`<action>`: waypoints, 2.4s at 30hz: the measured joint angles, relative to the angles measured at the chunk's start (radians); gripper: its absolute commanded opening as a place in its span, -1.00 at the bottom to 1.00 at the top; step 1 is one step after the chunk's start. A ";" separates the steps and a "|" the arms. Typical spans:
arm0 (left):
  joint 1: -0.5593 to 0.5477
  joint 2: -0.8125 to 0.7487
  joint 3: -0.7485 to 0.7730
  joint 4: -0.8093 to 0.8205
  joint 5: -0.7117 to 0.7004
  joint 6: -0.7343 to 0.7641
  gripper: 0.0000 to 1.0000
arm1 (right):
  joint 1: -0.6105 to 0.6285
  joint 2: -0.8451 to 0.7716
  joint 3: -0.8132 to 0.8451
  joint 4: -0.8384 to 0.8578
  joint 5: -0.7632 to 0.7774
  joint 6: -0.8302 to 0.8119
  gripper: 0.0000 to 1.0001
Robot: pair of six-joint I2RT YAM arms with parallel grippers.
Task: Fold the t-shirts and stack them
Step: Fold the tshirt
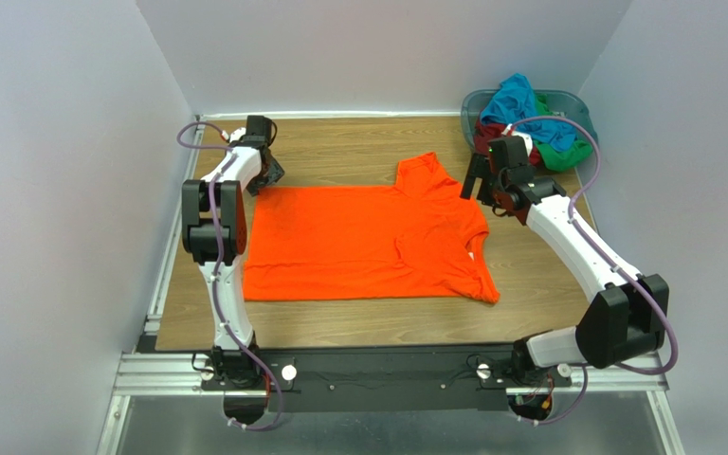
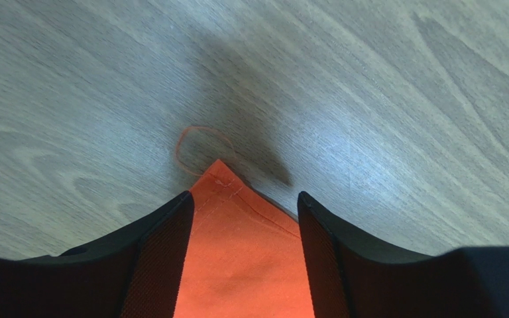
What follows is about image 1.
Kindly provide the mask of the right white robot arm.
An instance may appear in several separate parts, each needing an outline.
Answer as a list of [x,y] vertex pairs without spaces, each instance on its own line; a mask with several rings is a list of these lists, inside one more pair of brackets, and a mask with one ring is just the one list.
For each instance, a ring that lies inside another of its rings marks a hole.
[[666,281],[643,275],[617,255],[586,224],[566,190],[551,176],[537,175],[523,138],[501,136],[487,152],[473,153],[461,197],[474,197],[532,230],[567,266],[588,301],[575,326],[514,342],[510,370],[517,380],[561,364],[624,366],[669,340]]

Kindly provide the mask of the orange t shirt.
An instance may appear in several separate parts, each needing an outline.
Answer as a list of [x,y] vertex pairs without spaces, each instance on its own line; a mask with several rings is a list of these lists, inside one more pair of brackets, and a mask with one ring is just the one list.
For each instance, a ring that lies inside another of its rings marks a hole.
[[257,198],[248,300],[500,298],[482,254],[489,226],[435,153],[386,186],[283,187]]

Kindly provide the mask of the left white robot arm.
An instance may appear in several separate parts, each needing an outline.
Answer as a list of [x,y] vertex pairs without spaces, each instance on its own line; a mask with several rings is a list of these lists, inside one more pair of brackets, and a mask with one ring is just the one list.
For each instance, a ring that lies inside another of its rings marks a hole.
[[181,188],[182,244],[206,283],[214,321],[202,373],[240,389],[257,386],[264,376],[243,292],[248,241],[244,196],[256,196],[283,177],[270,151],[277,132],[276,123],[261,115],[248,116],[245,127],[232,133],[220,129],[223,158]]

